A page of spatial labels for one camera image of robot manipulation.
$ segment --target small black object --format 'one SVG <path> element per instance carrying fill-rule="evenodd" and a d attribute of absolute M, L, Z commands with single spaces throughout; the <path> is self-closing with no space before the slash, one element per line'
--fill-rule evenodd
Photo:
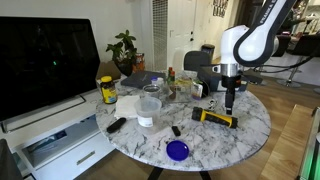
<path fill-rule="evenodd" d="M 179 131 L 177 126 L 172 126 L 172 131 L 173 131 L 174 135 L 176 135 L 176 136 L 181 135 L 181 132 Z"/>
<path fill-rule="evenodd" d="M 109 127 L 107 127 L 108 133 L 113 133 L 116 130 L 120 129 L 120 127 L 127 121 L 126 118 L 120 118 L 116 122 L 112 123 Z"/>
<path fill-rule="evenodd" d="M 193 107 L 191 119 L 201 121 L 202 108 Z"/>

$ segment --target remote control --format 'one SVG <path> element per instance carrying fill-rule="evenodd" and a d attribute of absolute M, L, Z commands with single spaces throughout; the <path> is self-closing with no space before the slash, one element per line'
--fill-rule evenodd
<path fill-rule="evenodd" d="M 173 131 L 174 135 L 176 135 L 176 136 L 180 136 L 181 135 L 181 133 L 180 133 L 180 131 L 179 131 L 177 126 L 172 126 L 172 131 Z"/>
<path fill-rule="evenodd" d="M 127 121 L 126 118 L 120 118 L 116 122 L 112 123 L 109 127 L 107 127 L 108 133 L 113 133 L 116 130 L 120 129 L 121 126 Z"/>

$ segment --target table leg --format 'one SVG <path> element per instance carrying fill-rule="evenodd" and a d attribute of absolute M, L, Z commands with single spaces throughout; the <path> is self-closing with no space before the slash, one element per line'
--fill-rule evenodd
<path fill-rule="evenodd" d="M 163 168 L 154 167 L 151 174 L 148 177 L 148 180 L 158 179 L 162 171 L 163 171 Z"/>
<path fill-rule="evenodd" d="M 208 171 L 199 171 L 203 180 L 211 180 L 210 174 Z"/>

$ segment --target wooden floor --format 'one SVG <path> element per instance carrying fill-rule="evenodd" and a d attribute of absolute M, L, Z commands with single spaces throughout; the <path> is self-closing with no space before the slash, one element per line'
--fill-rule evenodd
<path fill-rule="evenodd" d="M 268 109 L 271 117 L 272 129 L 270 137 L 264 147 L 248 160 L 229 168 L 209 171 L 215 180 L 256 180 L 265 166 L 281 131 L 295 104 L 315 108 L 320 106 L 320 94 L 313 91 L 316 86 L 302 84 L 300 88 L 289 88 L 276 83 L 276 79 L 263 77 L 266 86 L 249 85 L 248 90 L 257 96 Z M 114 150 L 101 161 L 96 163 L 76 179 L 147 179 L 153 167 L 138 162 Z M 197 172 L 178 172 L 164 170 L 159 179 L 169 180 L 197 180 L 201 179 Z"/>

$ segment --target yellow jar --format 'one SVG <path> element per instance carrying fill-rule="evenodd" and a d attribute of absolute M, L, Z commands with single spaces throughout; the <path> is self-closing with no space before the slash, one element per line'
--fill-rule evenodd
<path fill-rule="evenodd" d="M 112 81 L 111 76 L 103 76 L 101 78 L 100 88 L 104 103 L 113 104 L 117 102 L 118 96 L 116 92 L 116 87 L 114 85 L 114 82 Z"/>

